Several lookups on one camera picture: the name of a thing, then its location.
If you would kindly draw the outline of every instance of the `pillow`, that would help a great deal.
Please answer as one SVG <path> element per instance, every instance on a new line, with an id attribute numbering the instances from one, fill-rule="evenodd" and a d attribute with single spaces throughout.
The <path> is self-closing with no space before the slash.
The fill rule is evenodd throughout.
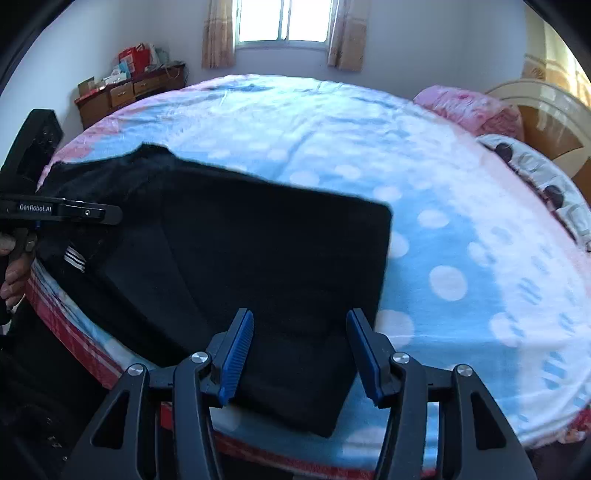
<path id="1" fill-rule="evenodd" d="M 434 85 L 419 93 L 414 102 L 475 136 L 499 134 L 524 139 L 519 109 L 483 93 Z"/>
<path id="2" fill-rule="evenodd" d="M 591 210 L 583 194 L 560 167 L 514 138 L 489 134 L 477 140 L 496 152 L 532 186 L 581 249 L 591 252 Z"/>

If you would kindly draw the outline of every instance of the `blue gripper pad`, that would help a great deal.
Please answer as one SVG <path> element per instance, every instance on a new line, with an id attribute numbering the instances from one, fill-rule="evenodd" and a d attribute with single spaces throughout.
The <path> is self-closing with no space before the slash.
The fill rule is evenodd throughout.
<path id="1" fill-rule="evenodd" d="M 247 309 L 238 310 L 213 359 L 213 367 L 218 369 L 219 373 L 220 389 L 217 398 L 223 406 L 227 405 L 236 393 L 253 334 L 252 312 Z"/>
<path id="2" fill-rule="evenodd" d="M 385 398 L 401 388 L 400 380 L 390 370 L 389 359 L 394 348 L 388 337 L 371 329 L 361 309 L 349 311 L 346 330 L 365 394 L 374 405 L 385 408 Z"/>

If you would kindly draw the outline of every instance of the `window frame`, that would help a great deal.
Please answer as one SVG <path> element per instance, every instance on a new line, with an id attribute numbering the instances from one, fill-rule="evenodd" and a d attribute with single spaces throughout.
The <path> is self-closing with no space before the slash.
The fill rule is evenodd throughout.
<path id="1" fill-rule="evenodd" d="M 313 40 L 289 40 L 290 36 L 290 22 L 291 22 L 291 2 L 292 0 L 282 0 L 281 10 L 279 11 L 279 26 L 277 28 L 277 38 L 275 40 L 251 40 L 243 41 L 240 39 L 240 18 L 242 14 L 242 0 L 236 2 L 236 28 L 234 36 L 236 38 L 235 47 L 239 48 L 301 48 L 304 50 L 326 50 L 330 43 L 330 20 L 332 19 L 333 7 L 335 5 L 334 0 L 330 2 L 330 17 L 328 24 L 328 31 L 326 34 L 325 41 L 313 41 Z M 281 30 L 283 27 L 283 12 L 286 4 L 289 4 L 289 14 L 287 16 L 287 38 L 283 40 L 281 38 Z"/>

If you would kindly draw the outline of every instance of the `red bag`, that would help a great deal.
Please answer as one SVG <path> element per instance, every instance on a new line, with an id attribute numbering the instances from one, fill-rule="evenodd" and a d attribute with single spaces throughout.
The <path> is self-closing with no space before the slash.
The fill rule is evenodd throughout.
<path id="1" fill-rule="evenodd" d="M 150 49 L 143 43 L 136 47 L 126 48 L 119 54 L 119 62 L 126 62 L 131 76 L 145 72 L 150 65 Z"/>

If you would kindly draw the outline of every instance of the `black jacket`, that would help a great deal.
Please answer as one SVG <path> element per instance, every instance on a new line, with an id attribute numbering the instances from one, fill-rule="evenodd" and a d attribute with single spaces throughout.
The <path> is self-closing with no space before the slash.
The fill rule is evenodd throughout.
<path id="1" fill-rule="evenodd" d="M 56 164 L 39 194 L 121 207 L 122 223 L 55 225 L 37 255 L 97 325 L 174 365 L 226 330 L 255 334 L 236 402 L 329 436 L 355 376 L 345 315 L 373 323 L 391 214 L 380 204 L 277 185 L 143 145 Z M 63 259 L 68 246 L 86 271 Z"/>

